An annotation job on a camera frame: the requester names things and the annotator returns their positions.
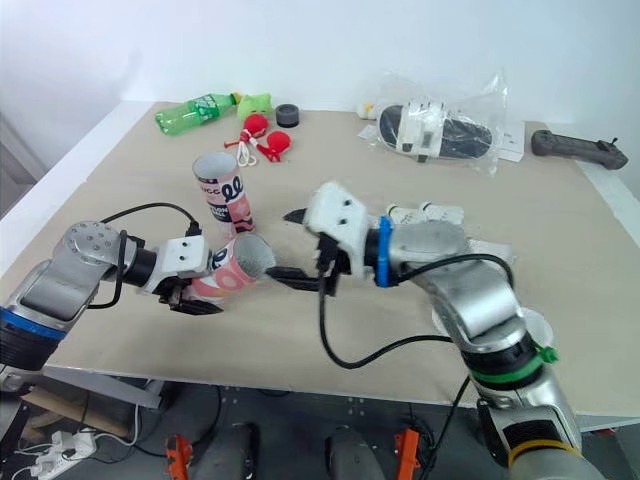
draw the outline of metal frame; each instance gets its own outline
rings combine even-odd
[[[144,388],[138,388],[102,373],[54,365],[45,365],[42,375],[145,408],[157,409],[162,401],[162,380],[150,380]]]

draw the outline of blue band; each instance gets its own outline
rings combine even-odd
[[[393,225],[387,216],[380,217],[378,230],[378,270],[376,278],[378,286],[387,288],[389,286],[389,244],[391,243],[391,232]]]
[[[62,340],[66,333],[61,330],[55,330],[53,328],[45,327],[39,323],[34,323],[31,320],[27,320],[20,315],[13,313],[11,310],[2,308],[2,320],[14,325],[22,330],[26,330],[29,333],[40,335],[41,337],[52,338],[53,340]]]

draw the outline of white string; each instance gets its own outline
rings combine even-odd
[[[17,451],[22,453],[22,452],[28,452],[29,450],[34,450],[36,448],[42,448],[42,447],[53,447],[53,443],[41,443],[40,445],[34,445],[32,447],[20,448]]]
[[[15,450],[13,453],[16,453],[18,455],[31,455],[33,457],[39,457],[40,455],[44,455],[45,453],[47,453],[47,450],[43,450],[42,452],[30,452],[29,450],[35,450],[36,448],[52,447],[52,446],[53,446],[52,443],[41,443],[40,445],[34,445],[32,447]]]
[[[242,131],[242,133],[246,134],[249,137],[249,140],[252,140],[251,132],[246,128]],[[249,151],[249,146],[247,142],[243,142],[240,140],[238,142],[238,151],[236,152],[236,160],[238,161],[239,167],[253,167],[258,163],[258,159],[251,154]]]
[[[24,467],[24,468],[21,468],[20,470],[18,470],[16,473],[14,473],[14,474],[12,475],[11,480],[16,480],[16,477],[17,477],[18,475],[20,475],[22,472],[26,472],[27,470],[30,470],[30,469],[31,469],[31,467]]]
[[[116,440],[117,442],[120,442],[122,445],[124,445],[125,447],[132,447],[137,441],[138,441],[138,434],[140,433],[140,425],[139,425],[139,413],[140,411],[140,405],[136,405],[136,410],[134,412],[134,433],[133,433],[133,440],[131,440],[130,442],[126,442],[123,439],[121,439],[120,437],[116,437],[115,435],[112,435],[110,433],[100,433],[98,435],[96,435],[94,437],[94,440],[98,440],[99,438],[112,438],[113,440]]]

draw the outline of plastic bag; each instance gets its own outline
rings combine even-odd
[[[453,101],[429,98],[417,83],[392,74],[380,79],[375,95],[363,97],[356,109],[361,118],[376,119],[371,144],[421,163],[441,159],[489,175],[497,171],[507,95],[501,74],[479,94]]]

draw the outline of green zip tie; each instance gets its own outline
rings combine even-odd
[[[544,363],[555,363],[560,360],[558,355],[558,351],[553,347],[543,347],[538,342],[534,342],[536,344],[536,350],[538,354],[542,357],[542,361]]]
[[[475,370],[471,370],[471,374],[478,380],[489,383],[511,383],[517,382],[518,380],[522,380],[525,377],[528,377],[533,372],[536,371],[540,365],[543,364],[542,357],[540,355],[536,355],[531,359],[529,363],[527,363],[520,370],[516,370],[515,372],[509,373],[499,373],[497,375],[491,375],[489,373],[480,373]]]

